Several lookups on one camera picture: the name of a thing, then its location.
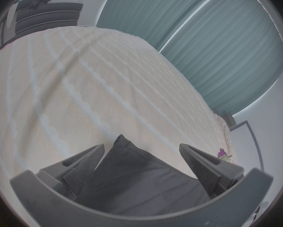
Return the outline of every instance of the striped bed sheet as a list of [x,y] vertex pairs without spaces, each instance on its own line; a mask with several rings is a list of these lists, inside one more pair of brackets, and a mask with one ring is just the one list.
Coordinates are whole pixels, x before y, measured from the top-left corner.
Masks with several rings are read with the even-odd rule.
[[214,156],[229,149],[222,124],[187,79],[143,39],[96,27],[24,36],[0,51],[0,189],[37,223],[9,179],[91,146],[106,153],[119,134],[196,177],[180,143]]

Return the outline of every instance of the teal curtain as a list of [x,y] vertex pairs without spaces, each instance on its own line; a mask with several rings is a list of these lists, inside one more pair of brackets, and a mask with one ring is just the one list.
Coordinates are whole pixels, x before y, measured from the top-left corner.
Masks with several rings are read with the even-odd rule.
[[[206,0],[107,0],[97,27],[139,36],[160,51]],[[257,0],[210,0],[161,51],[211,109],[235,114],[283,71],[283,42]]]
[[253,103],[283,71],[283,42],[257,0],[211,0],[162,54],[221,114]]
[[107,0],[96,26],[139,36],[160,50],[203,1]]

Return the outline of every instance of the folded clothing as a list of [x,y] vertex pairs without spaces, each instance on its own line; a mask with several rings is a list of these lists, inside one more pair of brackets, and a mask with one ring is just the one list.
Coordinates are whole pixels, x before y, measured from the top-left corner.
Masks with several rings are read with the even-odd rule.
[[209,201],[200,182],[120,135],[75,201],[106,213],[154,216]]

